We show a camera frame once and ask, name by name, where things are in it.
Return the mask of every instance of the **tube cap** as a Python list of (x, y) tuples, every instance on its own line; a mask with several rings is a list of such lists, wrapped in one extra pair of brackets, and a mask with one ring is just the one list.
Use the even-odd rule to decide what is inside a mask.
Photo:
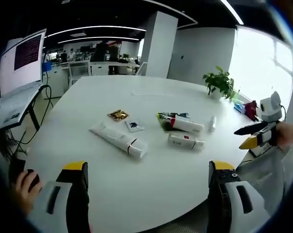
[(129, 147), (128, 153), (136, 159), (141, 159), (147, 152), (147, 143), (139, 139), (135, 140)]

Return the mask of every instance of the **small packet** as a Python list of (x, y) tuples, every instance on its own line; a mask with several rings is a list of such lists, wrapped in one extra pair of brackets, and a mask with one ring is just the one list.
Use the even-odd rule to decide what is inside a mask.
[(133, 120), (126, 120), (125, 121), (129, 131), (132, 132), (137, 132), (145, 129), (145, 126), (142, 121), (133, 119)]
[(109, 113), (108, 116), (115, 121), (121, 121), (123, 119), (126, 119), (129, 115), (125, 113), (123, 110), (117, 110), (115, 112)]

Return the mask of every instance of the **chair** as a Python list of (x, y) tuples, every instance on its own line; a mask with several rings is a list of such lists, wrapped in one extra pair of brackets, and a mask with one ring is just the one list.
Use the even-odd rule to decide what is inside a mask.
[(147, 62), (143, 62), (142, 65), (139, 67), (136, 75), (145, 76), (147, 72)]
[(91, 76), (90, 62), (68, 62), (69, 66), (69, 88), (81, 77)]

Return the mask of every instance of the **small white bottle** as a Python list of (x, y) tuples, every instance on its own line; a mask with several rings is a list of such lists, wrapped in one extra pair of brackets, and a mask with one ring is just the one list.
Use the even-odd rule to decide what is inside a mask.
[(195, 137), (183, 133), (170, 133), (168, 142), (172, 145), (187, 149), (203, 148), (205, 142), (199, 141)]
[(216, 116), (211, 117), (209, 131), (213, 132), (215, 130), (215, 124), (216, 124)]

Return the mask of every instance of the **white table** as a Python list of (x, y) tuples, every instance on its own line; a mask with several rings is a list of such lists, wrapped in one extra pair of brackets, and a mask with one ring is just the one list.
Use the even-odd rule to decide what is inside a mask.
[[(146, 129), (133, 133), (148, 143), (142, 161), (88, 131), (105, 121), (128, 134), (124, 121), (107, 114), (123, 109), (141, 119)], [(167, 144), (157, 112), (188, 112), (205, 130), (202, 152)], [(234, 131), (251, 123), (227, 100), (216, 102), (206, 87), (162, 78), (140, 76), (83, 77), (58, 101), (32, 142), (26, 168), (45, 183), (55, 180), (63, 166), (85, 160), (89, 174), (89, 222), (94, 232), (133, 233), (165, 224), (192, 210), (208, 195), (209, 161), (237, 167), (246, 151), (238, 149), (246, 136)]]

